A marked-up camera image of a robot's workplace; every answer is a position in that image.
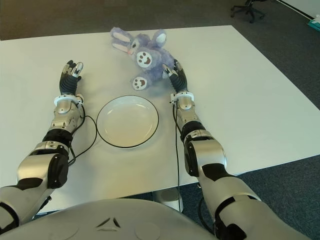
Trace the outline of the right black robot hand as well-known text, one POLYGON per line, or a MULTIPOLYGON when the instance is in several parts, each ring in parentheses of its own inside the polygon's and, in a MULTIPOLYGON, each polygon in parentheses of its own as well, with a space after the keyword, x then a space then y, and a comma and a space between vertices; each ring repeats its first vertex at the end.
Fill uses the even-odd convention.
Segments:
POLYGON ((185 71, 177 59, 174 59, 173 61, 173 69, 169 68, 166 64, 162 64, 163 71, 168 76, 176 93, 187 92, 188 82, 185 71))

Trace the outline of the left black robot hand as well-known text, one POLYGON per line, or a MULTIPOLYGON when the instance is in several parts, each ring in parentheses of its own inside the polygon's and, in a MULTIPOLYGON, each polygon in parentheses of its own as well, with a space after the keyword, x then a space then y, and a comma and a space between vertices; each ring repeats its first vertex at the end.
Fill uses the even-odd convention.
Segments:
POLYGON ((68 61, 62 69, 59 90, 61 95, 76 95, 78 82, 82 79, 80 76, 84 64, 75 63, 73 60, 68 61))

